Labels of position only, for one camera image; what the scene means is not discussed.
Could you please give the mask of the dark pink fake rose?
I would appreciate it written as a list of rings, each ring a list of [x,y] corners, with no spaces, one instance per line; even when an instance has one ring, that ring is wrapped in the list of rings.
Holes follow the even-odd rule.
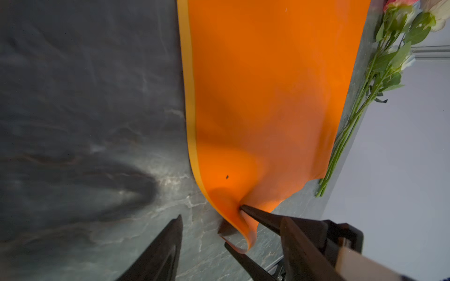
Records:
[[[384,6],[381,25],[375,34],[376,51],[369,62],[362,88],[356,95],[356,100],[353,103],[347,122],[345,123],[342,132],[336,137],[333,151],[328,164],[328,169],[324,177],[319,180],[316,197],[322,197],[328,187],[331,177],[337,167],[337,164],[348,145],[356,125],[362,119],[363,113],[368,109],[369,105],[374,101],[366,103],[364,94],[364,87],[368,82],[369,66],[375,61],[376,56],[394,47],[395,41],[401,36],[405,35],[413,21],[416,13],[417,1],[387,1]]]

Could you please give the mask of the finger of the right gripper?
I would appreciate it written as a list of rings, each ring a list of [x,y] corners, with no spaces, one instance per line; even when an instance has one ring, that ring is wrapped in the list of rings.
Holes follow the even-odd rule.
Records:
[[[253,281],[276,281],[265,269],[260,267],[256,262],[245,254],[237,252],[230,244],[225,242],[225,248],[232,257],[242,266],[242,268],[250,275]]]
[[[280,234],[282,219],[290,218],[315,246],[325,245],[328,224],[323,221],[271,214],[248,205],[242,205],[240,209],[276,234]]]

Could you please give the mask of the white fake rose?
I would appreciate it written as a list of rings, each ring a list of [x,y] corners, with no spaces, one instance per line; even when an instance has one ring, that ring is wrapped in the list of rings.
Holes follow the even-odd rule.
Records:
[[[403,71],[415,62],[415,56],[407,47],[410,45],[401,48],[394,46],[376,56],[370,64],[368,82],[364,87],[366,103],[387,103],[384,93],[404,86],[401,83]]]

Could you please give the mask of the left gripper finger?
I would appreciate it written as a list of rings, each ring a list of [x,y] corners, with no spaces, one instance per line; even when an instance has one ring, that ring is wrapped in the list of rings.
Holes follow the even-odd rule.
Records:
[[[182,246],[183,221],[171,220],[118,281],[174,281]]]

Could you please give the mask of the orange wrapping paper sheet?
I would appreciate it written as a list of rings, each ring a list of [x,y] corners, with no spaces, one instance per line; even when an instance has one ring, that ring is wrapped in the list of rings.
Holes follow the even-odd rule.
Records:
[[[369,1],[178,1],[189,160],[207,201],[257,240],[271,212],[324,177]]]

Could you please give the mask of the cream fake rose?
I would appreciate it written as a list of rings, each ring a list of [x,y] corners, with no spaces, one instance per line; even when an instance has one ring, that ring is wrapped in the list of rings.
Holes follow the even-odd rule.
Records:
[[[398,46],[401,42],[402,47],[406,47],[408,43],[411,43],[410,51],[413,55],[413,46],[424,41],[431,32],[442,30],[445,22],[450,17],[449,1],[417,1],[416,5],[417,11],[414,14],[409,30],[394,43],[395,46]]]

